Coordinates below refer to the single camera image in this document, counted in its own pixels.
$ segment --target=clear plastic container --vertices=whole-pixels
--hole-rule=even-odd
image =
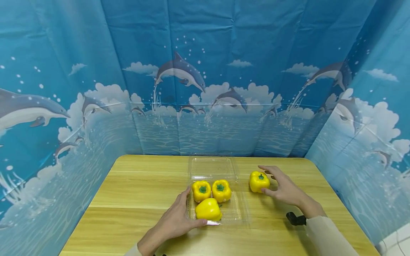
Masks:
[[[229,201],[221,203],[222,219],[220,221],[208,220],[208,225],[249,225],[249,210],[233,157],[203,154],[190,156],[188,174],[189,185],[205,180],[212,186],[214,181],[220,179],[225,179],[229,183],[232,196]],[[196,219],[195,207],[197,205],[191,192],[187,200],[187,214],[193,220]]]

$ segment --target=wrist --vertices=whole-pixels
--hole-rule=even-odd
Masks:
[[[167,239],[158,227],[147,231],[144,237],[137,243],[138,251],[143,255],[153,255]]]
[[[302,211],[303,215],[307,219],[311,219],[317,216],[326,217],[326,213],[323,210],[322,205],[308,195],[306,198],[301,200],[301,203],[298,206],[298,208]]]

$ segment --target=white sleeve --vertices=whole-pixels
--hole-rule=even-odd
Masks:
[[[135,244],[124,256],[142,256],[138,251],[137,244]]]
[[[306,233],[320,256],[359,256],[328,217],[307,219]]]

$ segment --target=black object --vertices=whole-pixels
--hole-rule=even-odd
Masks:
[[[293,212],[288,212],[286,218],[293,226],[302,226],[306,225],[306,217],[304,215],[296,217]]]

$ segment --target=hand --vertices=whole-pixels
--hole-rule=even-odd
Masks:
[[[187,196],[190,191],[191,187],[188,187],[179,194],[158,223],[138,242],[138,250],[142,255],[153,255],[168,239],[182,236],[194,228],[206,225],[207,220],[191,220],[187,216]]]
[[[272,191],[263,188],[262,192],[276,200],[286,204],[298,207],[306,218],[310,219],[316,216],[326,216],[320,203],[301,190],[285,173],[277,166],[262,166],[259,168],[265,170],[267,175],[278,182],[278,189]]]

